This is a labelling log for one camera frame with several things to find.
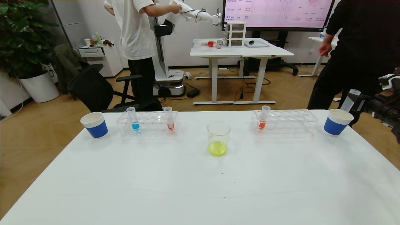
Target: display screen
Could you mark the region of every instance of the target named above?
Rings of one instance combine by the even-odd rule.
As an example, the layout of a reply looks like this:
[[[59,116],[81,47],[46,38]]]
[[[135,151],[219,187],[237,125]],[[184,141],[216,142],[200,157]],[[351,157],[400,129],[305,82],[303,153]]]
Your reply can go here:
[[[334,0],[225,0],[224,21],[258,28],[323,28]]]

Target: person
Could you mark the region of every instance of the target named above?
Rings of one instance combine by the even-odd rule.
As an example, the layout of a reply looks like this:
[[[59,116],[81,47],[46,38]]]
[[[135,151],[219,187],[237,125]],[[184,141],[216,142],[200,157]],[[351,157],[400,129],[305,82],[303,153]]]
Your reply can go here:
[[[350,89],[365,95],[382,91],[378,78],[400,65],[400,1],[342,0],[326,28],[320,54],[328,57],[334,35],[342,28],[336,49],[319,75],[308,109],[328,109],[342,91],[342,106]],[[354,113],[355,124],[361,113]]]
[[[131,81],[135,97],[153,96],[155,71],[152,57],[154,34],[150,29],[149,16],[177,14],[182,9],[177,4],[159,6],[152,0],[106,0],[104,8],[115,16],[120,28],[121,54],[128,59],[131,75],[143,77]]]

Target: paper cup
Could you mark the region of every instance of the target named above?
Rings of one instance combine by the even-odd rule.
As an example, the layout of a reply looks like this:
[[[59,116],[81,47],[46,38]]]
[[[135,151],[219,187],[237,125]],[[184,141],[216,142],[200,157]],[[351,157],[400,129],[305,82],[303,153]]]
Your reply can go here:
[[[341,109],[331,109],[326,119],[324,130],[332,135],[339,135],[351,121],[353,115]]]
[[[101,112],[92,112],[82,117],[82,125],[89,131],[93,138],[102,138],[107,134],[108,129]]]
[[[86,46],[89,47],[90,46],[90,39],[86,38],[85,42],[86,42]]]

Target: red liquid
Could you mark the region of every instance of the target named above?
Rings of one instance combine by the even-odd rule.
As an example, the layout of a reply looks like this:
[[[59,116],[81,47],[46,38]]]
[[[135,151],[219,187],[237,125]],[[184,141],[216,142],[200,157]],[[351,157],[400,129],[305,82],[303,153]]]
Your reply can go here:
[[[173,130],[175,128],[175,125],[173,123],[168,123],[167,127],[168,129]]]
[[[265,124],[266,124],[266,122],[260,121],[260,125],[258,126],[258,128],[259,128],[260,130],[263,130],[263,129],[265,128]]]

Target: man's hand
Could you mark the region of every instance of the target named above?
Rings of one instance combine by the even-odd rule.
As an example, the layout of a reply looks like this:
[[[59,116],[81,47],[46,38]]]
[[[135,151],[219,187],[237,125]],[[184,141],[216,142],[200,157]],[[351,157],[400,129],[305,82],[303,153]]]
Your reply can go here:
[[[170,4],[170,10],[174,14],[178,14],[180,10],[182,10],[182,7],[175,2],[173,4]]]
[[[332,51],[332,45],[327,43],[322,43],[320,47],[320,55],[329,57],[328,53]]]

